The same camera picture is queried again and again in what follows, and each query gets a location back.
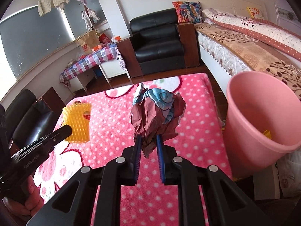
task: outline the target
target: pink blanket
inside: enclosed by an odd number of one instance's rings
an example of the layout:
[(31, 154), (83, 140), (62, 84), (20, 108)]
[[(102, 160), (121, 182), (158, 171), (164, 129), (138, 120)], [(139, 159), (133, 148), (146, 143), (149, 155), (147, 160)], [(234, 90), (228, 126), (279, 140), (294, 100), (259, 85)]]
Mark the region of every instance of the pink blanket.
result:
[[(145, 82), (144, 86), (180, 92), (187, 104), (184, 117), (176, 128), (178, 136), (165, 144), (174, 146), (179, 156), (189, 159), (194, 165), (207, 167), (215, 164), (231, 178), (216, 103), (207, 75), (176, 76)], [(108, 161), (120, 156), (125, 147), (134, 145), (129, 113), (136, 87), (125, 86), (70, 102), (92, 104), (90, 141), (82, 144), (61, 142), (39, 167), (34, 181), (40, 186), (40, 194), (45, 202), (83, 165), (92, 168), (105, 166)], [(154, 151), (149, 159), (141, 157), (137, 185), (122, 187), (121, 225), (177, 224), (177, 187), (161, 184), (157, 152)]]

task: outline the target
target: checkered tablecloth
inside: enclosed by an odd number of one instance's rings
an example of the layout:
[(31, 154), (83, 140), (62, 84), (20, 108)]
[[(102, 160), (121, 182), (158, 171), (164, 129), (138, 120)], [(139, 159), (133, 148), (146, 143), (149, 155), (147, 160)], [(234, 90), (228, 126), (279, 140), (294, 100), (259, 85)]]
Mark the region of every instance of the checkered tablecloth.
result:
[(118, 59), (120, 67), (126, 70), (125, 62), (117, 48), (116, 44), (108, 45), (105, 48), (87, 55), (84, 59), (78, 61), (68, 69), (65, 69), (60, 74), (60, 83), (64, 83), (66, 86), (69, 85), (69, 80), (76, 77), (77, 75), (85, 72), (94, 66), (103, 62), (110, 61), (112, 59)]

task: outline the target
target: silver screw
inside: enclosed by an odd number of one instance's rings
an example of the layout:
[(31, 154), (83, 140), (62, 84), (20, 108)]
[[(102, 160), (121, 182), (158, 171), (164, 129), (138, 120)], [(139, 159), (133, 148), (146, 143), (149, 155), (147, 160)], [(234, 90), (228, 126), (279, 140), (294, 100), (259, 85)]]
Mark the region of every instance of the silver screw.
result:
[(82, 169), (80, 169), (80, 171), (81, 171), (82, 173), (87, 173), (87, 172), (90, 171), (90, 167), (87, 167), (87, 166), (82, 167)]
[(215, 165), (211, 165), (211, 166), (209, 167), (209, 170), (212, 171), (212, 172), (217, 172), (218, 169), (219, 169), (219, 168), (218, 168), (217, 166), (215, 166)]
[(123, 163), (123, 162), (125, 162), (125, 158), (122, 157), (122, 156), (117, 157), (117, 158), (116, 158), (116, 162), (117, 162), (117, 163)]
[(176, 156), (176, 157), (173, 158), (173, 161), (176, 162), (176, 163), (180, 163), (180, 162), (183, 161), (183, 158), (180, 157), (180, 156)]

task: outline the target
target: finger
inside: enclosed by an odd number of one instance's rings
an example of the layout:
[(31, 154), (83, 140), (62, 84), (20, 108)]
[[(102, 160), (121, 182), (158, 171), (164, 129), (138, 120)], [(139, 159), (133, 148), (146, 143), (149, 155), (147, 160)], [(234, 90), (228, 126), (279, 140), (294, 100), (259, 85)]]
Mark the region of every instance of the finger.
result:
[(25, 207), (31, 211), (33, 208), (37, 206), (39, 200), (40, 200), (40, 191), (37, 186), (34, 186), (33, 192), (29, 195), (27, 201), (25, 202)]
[(34, 187), (35, 187), (35, 183), (34, 183), (33, 177), (30, 175), (30, 176), (27, 178), (27, 190), (28, 190), (28, 192), (29, 192), (30, 194), (33, 193)]
[(16, 202), (10, 198), (5, 197), (3, 199), (3, 203), (7, 207), (7, 209), (13, 213), (14, 215), (23, 215), (23, 216), (29, 216), (30, 211), (25, 208), (21, 203)]
[(30, 211), (31, 216), (33, 217), (42, 207), (44, 206), (44, 200), (40, 197), (39, 203), (37, 206)]

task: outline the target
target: black leather sofa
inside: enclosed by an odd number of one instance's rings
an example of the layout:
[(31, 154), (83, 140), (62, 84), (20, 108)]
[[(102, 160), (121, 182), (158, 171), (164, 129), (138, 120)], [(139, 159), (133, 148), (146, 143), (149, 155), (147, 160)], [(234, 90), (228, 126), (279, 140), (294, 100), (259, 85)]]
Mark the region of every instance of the black leather sofa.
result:
[(28, 89), (22, 90), (5, 111), (6, 137), (19, 149), (53, 132), (59, 115)]
[(185, 68), (175, 9), (140, 16), (130, 21), (131, 43), (144, 75)]

